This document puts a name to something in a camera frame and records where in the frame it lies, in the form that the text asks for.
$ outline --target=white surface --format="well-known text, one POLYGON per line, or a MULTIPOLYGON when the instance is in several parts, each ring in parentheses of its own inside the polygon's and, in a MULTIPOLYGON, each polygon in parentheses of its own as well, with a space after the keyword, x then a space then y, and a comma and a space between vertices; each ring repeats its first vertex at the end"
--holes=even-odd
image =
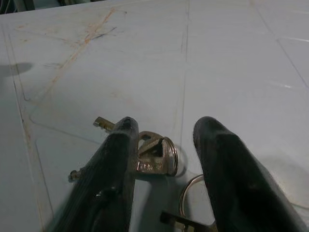
POLYGON ((192 131, 202 116, 244 140, 309 225, 307 1, 112 0, 0 23, 3 231, 48 222, 70 171, 106 137, 97 116, 170 137, 188 169, 137 181, 132 231, 164 231, 161 209, 176 212, 183 182, 201 172, 192 131))

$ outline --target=table surface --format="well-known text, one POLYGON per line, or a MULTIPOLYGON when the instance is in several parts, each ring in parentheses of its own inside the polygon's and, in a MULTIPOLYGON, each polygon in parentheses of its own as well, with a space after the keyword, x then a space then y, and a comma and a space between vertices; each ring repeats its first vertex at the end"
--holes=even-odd
MULTIPOLYGON (((107 134, 102 116, 179 148, 177 178, 141 177, 131 231, 170 231, 201 173, 194 123, 212 116, 270 170, 309 225, 307 0, 110 0, 0 15, 0 230, 39 231, 107 134)), ((213 216, 200 185, 190 215, 213 216)))

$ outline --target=white table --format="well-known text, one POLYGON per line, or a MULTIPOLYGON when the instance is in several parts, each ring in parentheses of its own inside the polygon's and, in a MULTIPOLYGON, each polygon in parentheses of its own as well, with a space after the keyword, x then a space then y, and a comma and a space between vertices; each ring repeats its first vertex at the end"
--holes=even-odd
MULTIPOLYGON (((177 212, 184 182, 201 173, 192 131, 202 116, 242 138, 309 225, 307 0, 111 0, 0 24, 1 231, 52 218, 70 171, 107 136, 97 116, 170 137, 187 169, 137 180, 131 231, 167 230, 161 210, 177 212)), ((191 193, 191 215, 210 223, 203 195, 191 193)))

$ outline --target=dirty white surface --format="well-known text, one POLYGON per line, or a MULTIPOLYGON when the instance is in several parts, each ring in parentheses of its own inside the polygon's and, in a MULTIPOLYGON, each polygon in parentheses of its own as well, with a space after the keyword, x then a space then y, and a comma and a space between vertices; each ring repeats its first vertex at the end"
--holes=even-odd
MULTIPOLYGON (((170 231, 158 218, 177 212, 184 181, 201 173, 192 131, 202 116, 244 140, 309 225, 308 25, 307 0, 111 0, 1 15, 0 230, 48 223, 70 171, 106 137, 97 116, 170 137, 187 169, 137 180, 131 231, 170 231)), ((204 191, 192 189, 190 215, 211 223, 204 191)))

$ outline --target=metal key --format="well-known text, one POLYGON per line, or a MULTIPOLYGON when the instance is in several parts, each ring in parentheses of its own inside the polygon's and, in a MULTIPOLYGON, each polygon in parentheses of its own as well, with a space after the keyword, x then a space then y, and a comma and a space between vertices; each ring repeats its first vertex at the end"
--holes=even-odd
MULTIPOLYGON (((113 130, 115 124, 98 117, 94 123, 96 127, 103 128, 106 132, 113 130)), ((138 149, 138 164, 136 171, 144 174, 165 174, 174 176, 178 170, 177 149, 168 137, 150 132, 139 133, 139 141, 144 141, 138 149)), ((82 169, 72 171, 69 175, 69 182, 78 180, 82 169)))

